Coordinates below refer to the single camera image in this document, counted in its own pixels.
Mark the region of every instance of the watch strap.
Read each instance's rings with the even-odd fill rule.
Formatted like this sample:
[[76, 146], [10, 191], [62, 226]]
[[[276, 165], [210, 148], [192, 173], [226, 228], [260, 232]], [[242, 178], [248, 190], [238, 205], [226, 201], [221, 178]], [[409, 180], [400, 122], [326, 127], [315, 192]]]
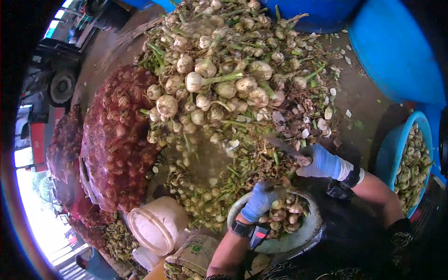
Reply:
[[238, 220], [235, 220], [232, 223], [232, 233], [238, 236], [250, 237], [252, 230], [252, 225], [250, 224], [244, 224]]

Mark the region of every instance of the knife blade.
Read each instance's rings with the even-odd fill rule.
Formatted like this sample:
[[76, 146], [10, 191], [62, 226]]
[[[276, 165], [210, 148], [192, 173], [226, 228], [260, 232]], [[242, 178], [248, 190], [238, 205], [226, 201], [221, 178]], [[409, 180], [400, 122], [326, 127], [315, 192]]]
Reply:
[[264, 137], [268, 142], [270, 142], [272, 145], [276, 146], [277, 148], [284, 150], [288, 154], [295, 157], [299, 164], [302, 166], [308, 166], [313, 162], [313, 159], [309, 156], [304, 156], [301, 153], [299, 153], [296, 149], [291, 147], [290, 145], [286, 144], [283, 140], [275, 137], [274, 135], [270, 134]]

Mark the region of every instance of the blue glove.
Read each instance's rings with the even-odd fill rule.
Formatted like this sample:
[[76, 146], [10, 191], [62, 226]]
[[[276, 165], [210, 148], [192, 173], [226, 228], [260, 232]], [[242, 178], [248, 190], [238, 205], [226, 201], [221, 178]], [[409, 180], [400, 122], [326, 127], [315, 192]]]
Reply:
[[279, 199], [284, 188], [277, 188], [275, 190], [267, 191], [273, 184], [266, 181], [260, 181], [255, 184], [252, 196], [241, 209], [241, 215], [244, 219], [251, 223], [258, 222], [258, 219], [271, 208], [271, 204]]
[[331, 177], [337, 180], [341, 173], [342, 164], [350, 164], [339, 156], [330, 154], [329, 151], [319, 144], [302, 148], [299, 152], [313, 159], [313, 163], [310, 165], [297, 169], [296, 174], [301, 177]]

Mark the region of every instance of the wrist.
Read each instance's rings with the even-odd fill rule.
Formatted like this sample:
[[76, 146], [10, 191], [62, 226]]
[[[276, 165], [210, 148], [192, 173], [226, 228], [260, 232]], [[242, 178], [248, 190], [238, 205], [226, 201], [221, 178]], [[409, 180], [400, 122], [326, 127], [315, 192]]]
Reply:
[[342, 158], [338, 158], [340, 163], [339, 172], [336, 172], [337, 174], [333, 174], [332, 178], [338, 181], [345, 180], [351, 171], [353, 171], [354, 166], [347, 160], [344, 160]]

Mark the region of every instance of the wheel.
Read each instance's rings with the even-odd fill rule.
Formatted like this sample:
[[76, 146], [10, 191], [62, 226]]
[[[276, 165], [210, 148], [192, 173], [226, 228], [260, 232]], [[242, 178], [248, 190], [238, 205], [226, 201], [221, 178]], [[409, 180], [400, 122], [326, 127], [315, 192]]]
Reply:
[[76, 77], [71, 70], [57, 72], [50, 84], [50, 102], [53, 107], [65, 107], [75, 90]]

